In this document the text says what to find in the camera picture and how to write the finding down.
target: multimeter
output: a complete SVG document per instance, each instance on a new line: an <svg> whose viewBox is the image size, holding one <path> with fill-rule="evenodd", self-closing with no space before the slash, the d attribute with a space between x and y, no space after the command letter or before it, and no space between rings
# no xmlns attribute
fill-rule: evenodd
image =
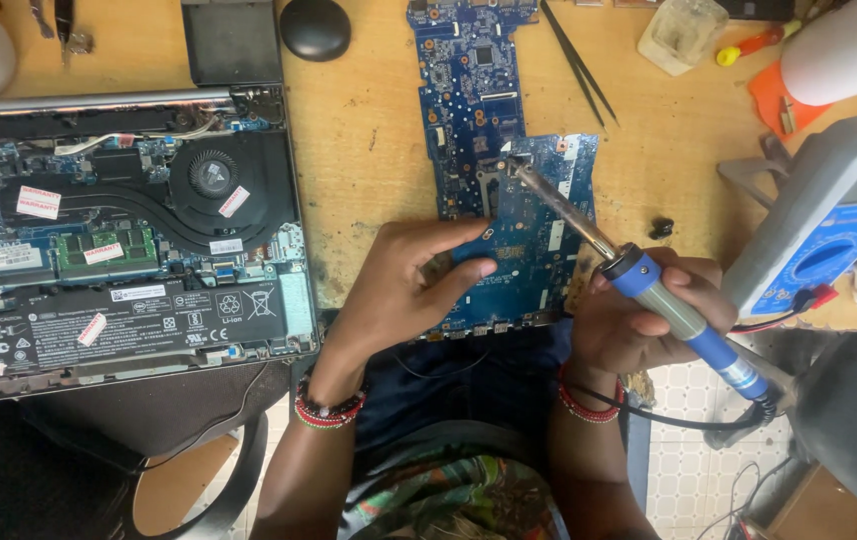
<svg viewBox="0 0 857 540"><path fill-rule="evenodd" d="M790 161L769 157L718 165L768 208L722 279L742 317L791 311L798 291L830 286L857 259L857 116L810 135ZM774 201L751 183L763 171L779 186Z"/></svg>

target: dark shorts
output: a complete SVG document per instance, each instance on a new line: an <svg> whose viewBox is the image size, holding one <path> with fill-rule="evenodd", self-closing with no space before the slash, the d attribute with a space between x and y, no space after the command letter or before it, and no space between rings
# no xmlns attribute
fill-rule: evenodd
<svg viewBox="0 0 857 540"><path fill-rule="evenodd" d="M379 352L366 368L370 388L355 423L355 452L364 454L445 420L476 420L544 440L558 367L572 350L571 334L572 319L562 319Z"/></svg>

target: hand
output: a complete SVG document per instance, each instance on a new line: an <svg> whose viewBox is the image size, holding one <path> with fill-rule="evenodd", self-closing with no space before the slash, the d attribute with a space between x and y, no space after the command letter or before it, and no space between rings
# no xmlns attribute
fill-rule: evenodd
<svg viewBox="0 0 857 540"><path fill-rule="evenodd" d="M383 225L328 330L325 348L365 362L440 323L459 298L498 265L491 258L467 260L431 287L422 266L435 255L478 238L488 226L487 219L468 218Z"/></svg>
<svg viewBox="0 0 857 540"><path fill-rule="evenodd" d="M723 278L719 264L679 256L670 248L645 252L662 266L662 283L672 294L695 307L717 332L724 335L732 329L739 313L719 290ZM669 335L664 318L623 296L598 271L588 287L571 331L572 363L578 369L622 374L699 358Z"/></svg>

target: open laptop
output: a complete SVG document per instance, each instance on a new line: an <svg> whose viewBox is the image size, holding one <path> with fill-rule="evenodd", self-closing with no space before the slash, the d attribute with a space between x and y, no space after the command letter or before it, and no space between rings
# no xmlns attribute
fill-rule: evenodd
<svg viewBox="0 0 857 540"><path fill-rule="evenodd" d="M273 4L182 1L198 88L0 101L0 399L318 349Z"/></svg>

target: wooden workbench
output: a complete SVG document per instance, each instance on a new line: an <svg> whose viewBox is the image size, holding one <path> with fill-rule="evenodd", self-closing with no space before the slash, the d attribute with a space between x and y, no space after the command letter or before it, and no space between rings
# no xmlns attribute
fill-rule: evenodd
<svg viewBox="0 0 857 540"><path fill-rule="evenodd" d="M436 215L406 3L340 3L353 30L346 55L311 63L283 52L320 308L341 306L382 223ZM757 139L766 128L745 86L777 58L778 48L728 68L705 61L672 78L635 51L654 10L552 5L621 122L603 133L592 175L599 225L615 240L649 247L656 244L647 238L651 218L668 216L676 227L664 245L732 264L765 214L715 167L761 154ZM51 2L46 8L51 21ZM40 37L25 0L0 1L0 21L19 58L4 96L192 87L178 0L77 0L76 20L79 30L94 35L96 48L74 56L64 72L58 43ZM719 45L764 27L732 22ZM597 133L599 124L550 26L521 27L515 43L527 132ZM788 147L795 151L807 133L855 115L857 97L835 104ZM808 323L857 329L848 280L839 281L839 298L806 315Z"/></svg>

